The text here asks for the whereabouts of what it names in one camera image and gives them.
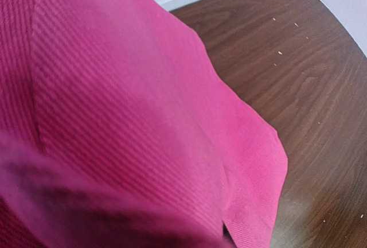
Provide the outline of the red garment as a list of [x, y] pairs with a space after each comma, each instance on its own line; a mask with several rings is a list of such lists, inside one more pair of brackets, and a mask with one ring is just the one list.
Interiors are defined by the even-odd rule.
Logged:
[[286, 173], [154, 0], [1, 0], [2, 247], [268, 247]]

